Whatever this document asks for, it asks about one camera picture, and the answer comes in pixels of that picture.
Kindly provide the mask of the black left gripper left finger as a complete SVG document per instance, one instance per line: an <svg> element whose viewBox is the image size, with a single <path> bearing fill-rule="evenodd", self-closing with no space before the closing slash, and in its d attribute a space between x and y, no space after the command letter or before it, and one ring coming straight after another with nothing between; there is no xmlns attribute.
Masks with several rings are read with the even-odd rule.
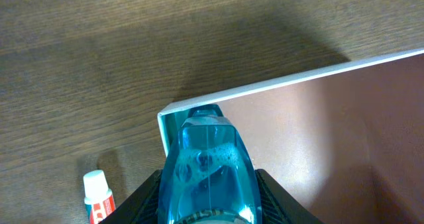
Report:
<svg viewBox="0 0 424 224"><path fill-rule="evenodd" d="M157 224L161 174L162 170L153 172L100 224Z"/></svg>

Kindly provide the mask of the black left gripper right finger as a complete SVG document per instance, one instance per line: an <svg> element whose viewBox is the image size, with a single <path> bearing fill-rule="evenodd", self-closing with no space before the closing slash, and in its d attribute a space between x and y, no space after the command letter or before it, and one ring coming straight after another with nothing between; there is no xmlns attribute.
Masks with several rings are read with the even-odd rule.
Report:
<svg viewBox="0 0 424 224"><path fill-rule="evenodd" d="M323 224L264 169L255 170L263 224Z"/></svg>

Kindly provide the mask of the red green toothpaste tube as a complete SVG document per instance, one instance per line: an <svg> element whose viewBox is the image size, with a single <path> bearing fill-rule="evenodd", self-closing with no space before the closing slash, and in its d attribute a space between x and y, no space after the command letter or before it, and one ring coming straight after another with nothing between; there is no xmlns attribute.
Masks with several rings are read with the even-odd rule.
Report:
<svg viewBox="0 0 424 224"><path fill-rule="evenodd" d="M84 204L89 224L98 224L116 210L113 192L105 173L94 170L83 176Z"/></svg>

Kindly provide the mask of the blue mouthwash bottle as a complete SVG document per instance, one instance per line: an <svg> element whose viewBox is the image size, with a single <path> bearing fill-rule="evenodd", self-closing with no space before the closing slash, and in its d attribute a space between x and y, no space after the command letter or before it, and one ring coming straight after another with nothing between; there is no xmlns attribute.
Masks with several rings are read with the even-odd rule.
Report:
<svg viewBox="0 0 424 224"><path fill-rule="evenodd" d="M218 105L191 109L179 128L162 171L158 222L262 222L252 162Z"/></svg>

